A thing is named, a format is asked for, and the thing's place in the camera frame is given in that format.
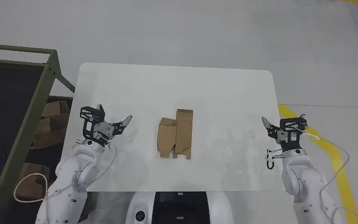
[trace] yellow floor line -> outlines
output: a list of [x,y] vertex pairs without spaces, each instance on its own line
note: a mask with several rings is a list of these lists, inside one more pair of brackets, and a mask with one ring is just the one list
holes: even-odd
[[[293,111],[291,111],[287,106],[285,105],[279,105],[279,112],[281,116],[284,118],[296,118],[298,117]],[[308,127],[306,130],[307,132],[314,134],[316,136],[322,137],[316,130],[314,130],[312,127]],[[313,137],[309,137],[314,143],[316,143],[319,147],[321,147],[330,157],[333,172],[336,173],[343,165],[342,157],[340,150],[336,148],[333,144],[318,140]],[[346,208],[349,208],[353,211],[356,211],[356,206],[354,204],[354,198],[352,194],[352,190],[349,186],[349,181],[347,177],[346,170],[343,169],[336,177],[336,182],[338,185],[338,189],[340,191],[342,205]],[[349,211],[345,211],[347,224],[357,224],[358,223],[358,217],[356,217],[353,213]]]
[[358,3],[358,0],[338,0],[339,2],[353,2]]

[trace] cardboard box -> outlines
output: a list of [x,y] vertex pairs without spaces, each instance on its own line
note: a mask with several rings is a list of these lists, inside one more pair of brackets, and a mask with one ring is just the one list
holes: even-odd
[[55,144],[63,143],[65,141],[66,129],[67,128],[62,128],[60,130],[36,135],[32,141],[34,146],[31,149],[47,148]]
[[162,158],[169,158],[175,145],[177,131],[175,124],[175,120],[168,118],[162,118],[159,123],[157,145]]
[[69,119],[69,108],[66,101],[46,104],[43,112],[45,118],[40,120],[31,149],[47,148],[63,143]]
[[192,110],[177,110],[177,134],[173,158],[177,158],[179,154],[183,154],[186,155],[187,160],[191,159],[192,119]]
[[192,110],[178,109],[176,120],[162,118],[158,128],[158,151],[160,156],[169,158],[174,148],[173,158],[185,155],[191,159]]
[[60,130],[67,127],[69,114],[56,114],[40,120],[36,135],[49,133],[52,130]]
[[[18,177],[18,180],[16,181],[16,184],[18,184],[28,174],[33,174],[35,172],[44,174],[45,177],[48,179],[50,169],[44,165],[25,162]],[[29,176],[17,188],[16,196],[22,198],[40,199],[44,196],[45,190],[45,180],[43,179],[43,177],[39,175]]]
[[69,113],[69,107],[66,101],[55,101],[49,102],[45,105],[45,109],[43,111],[42,116],[48,117],[56,114],[65,114]]

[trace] cable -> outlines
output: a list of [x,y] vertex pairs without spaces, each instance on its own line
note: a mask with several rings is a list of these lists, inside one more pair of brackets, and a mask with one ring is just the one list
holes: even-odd
[[[42,200],[44,200],[45,203],[46,203],[46,205],[45,205],[45,206],[46,206],[46,221],[47,221],[47,223],[48,223],[48,222],[49,222],[49,219],[48,219],[49,216],[48,216],[48,203],[47,203],[47,199],[50,198],[50,197],[52,197],[52,196],[55,196],[55,195],[60,194],[62,191],[66,190],[67,188],[69,188],[69,187],[71,187],[71,186],[74,186],[74,185],[76,185],[76,186],[79,186],[79,185],[91,185],[91,184],[94,183],[96,180],[98,180],[99,178],[101,178],[101,177],[108,171],[108,169],[110,168],[110,166],[113,164],[113,162],[115,161],[115,159],[116,159],[116,157],[117,157],[117,147],[114,145],[114,148],[115,148],[115,155],[114,155],[114,158],[113,158],[112,162],[108,165],[108,167],[106,168],[106,170],[105,170],[98,178],[94,179],[94,180],[93,180],[92,182],[90,182],[89,184],[87,184],[87,183],[70,184],[70,185],[68,185],[67,187],[63,188],[63,189],[58,190],[57,193],[48,196],[48,181],[47,181],[47,178],[46,178],[45,175],[36,172],[36,173],[33,173],[33,174],[29,174],[28,176],[25,176],[24,178],[22,178],[22,179],[20,180],[20,182],[16,185],[16,187],[15,187],[15,189],[14,189],[14,191],[13,191],[13,197],[15,198],[15,200],[16,200],[17,202],[21,202],[21,203],[41,202]],[[21,184],[26,178],[28,178],[29,176],[33,176],[33,175],[40,175],[40,176],[42,176],[42,177],[45,179],[45,186],[46,186],[45,197],[43,197],[43,198],[41,198],[41,199],[37,199],[37,200],[19,200],[19,199],[16,197],[16,190],[17,190],[18,186],[20,186],[20,184]]]
[[[18,186],[20,186],[20,184],[26,179],[28,178],[29,176],[34,176],[34,175],[40,175],[42,176],[44,179],[45,179],[45,186],[46,186],[46,194],[45,194],[45,197],[44,198],[41,198],[41,199],[37,199],[37,200],[20,200],[16,197],[16,190],[18,188]],[[22,178],[22,180],[20,180],[20,182],[16,185],[15,187],[15,190],[13,191],[13,197],[15,198],[15,200],[17,202],[21,202],[21,203],[33,203],[33,202],[41,202],[42,200],[44,200],[46,197],[47,197],[47,179],[46,179],[46,176],[43,175],[43,174],[40,174],[38,172],[34,173],[34,174],[28,174],[28,176],[25,176],[24,178]]]
[[347,210],[347,211],[353,213],[355,216],[358,217],[358,214],[357,214],[356,212],[354,212],[353,210],[349,209],[349,208],[346,208],[346,207],[337,207],[337,208],[335,208],[335,210],[333,210],[333,212],[332,212],[332,218],[330,218],[330,217],[328,216],[328,214],[325,212],[324,208],[323,208],[322,192],[323,192],[323,190],[336,178],[336,176],[343,170],[343,168],[344,168],[344,167],[347,165],[347,163],[349,162],[350,157],[349,157],[348,152],[347,152],[346,150],[344,150],[342,147],[338,146],[337,144],[335,144],[335,143],[333,143],[333,142],[331,142],[331,141],[329,141],[329,140],[327,140],[327,139],[325,139],[325,138],[322,138],[322,137],[319,137],[319,136],[315,136],[314,134],[305,132],[305,131],[300,130],[300,129],[296,128],[296,127],[294,127],[294,128],[297,129],[297,130],[299,130],[300,132],[302,132],[302,133],[305,134],[305,135],[311,136],[311,137],[313,137],[313,138],[315,138],[315,139],[318,139],[318,140],[324,140],[324,141],[326,141],[326,142],[329,142],[330,144],[332,144],[332,145],[336,146],[337,148],[339,148],[340,150],[342,150],[342,151],[347,155],[347,160],[343,163],[343,165],[341,166],[341,168],[334,174],[334,176],[329,180],[329,182],[328,182],[325,186],[323,186],[323,188],[319,191],[319,196],[320,196],[320,198],[321,198],[321,210],[322,210],[322,211],[324,212],[324,214],[327,216],[328,220],[330,220],[331,224],[335,224],[335,223],[334,223],[335,214],[336,214],[336,212],[337,212],[338,209]]
[[[41,198],[41,199],[38,199],[38,200],[20,200],[16,197],[16,190],[18,188],[18,186],[20,186],[20,184],[23,182],[23,180],[25,180],[26,178],[28,178],[29,176],[34,176],[34,175],[40,175],[42,176],[44,179],[45,179],[45,186],[46,186],[46,193],[45,193],[45,197],[44,198]],[[45,175],[39,173],[39,172],[36,172],[36,173],[33,173],[33,174],[28,174],[28,176],[25,176],[24,178],[22,178],[20,180],[20,182],[16,185],[14,191],[13,191],[13,197],[15,198],[15,201],[17,202],[21,202],[21,203],[33,203],[33,202],[41,202],[42,200],[45,200],[47,199],[47,187],[48,187],[48,182],[47,182],[47,178]],[[48,223],[49,222],[49,214],[48,214],[48,204],[47,204],[47,200],[45,200],[45,207],[46,207],[46,222]]]

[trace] white tabletop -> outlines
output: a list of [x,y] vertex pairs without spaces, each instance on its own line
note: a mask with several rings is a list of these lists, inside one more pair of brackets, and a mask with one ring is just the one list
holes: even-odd
[[[261,117],[279,123],[269,71],[85,63],[81,66],[62,157],[83,139],[83,106],[102,104],[107,122],[132,115],[112,141],[117,158],[89,191],[283,190],[281,163],[266,168],[266,150],[279,146]],[[192,159],[160,158],[158,124],[176,110],[194,111]],[[102,171],[114,149],[103,153]]]

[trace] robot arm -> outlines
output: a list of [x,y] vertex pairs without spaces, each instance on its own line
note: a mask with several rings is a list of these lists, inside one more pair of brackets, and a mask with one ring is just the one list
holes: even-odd
[[[281,158],[283,163],[282,182],[286,191],[294,196],[294,211],[299,224],[332,224],[332,213],[336,208],[333,199],[322,190],[325,183],[322,175],[313,165],[306,150],[302,149],[300,135],[307,128],[304,114],[299,118],[281,119],[280,127],[270,124],[262,118],[268,136],[274,138],[282,147],[281,155],[267,152],[267,167],[269,160]],[[341,224],[337,213],[334,224]]]
[[35,223],[73,223],[76,224],[87,199],[87,188],[100,173],[98,164],[105,146],[115,135],[122,134],[132,116],[118,123],[104,121],[105,112],[98,109],[81,108],[84,118],[84,141],[76,141],[71,156],[61,161],[56,168],[57,179],[48,189],[37,213]]

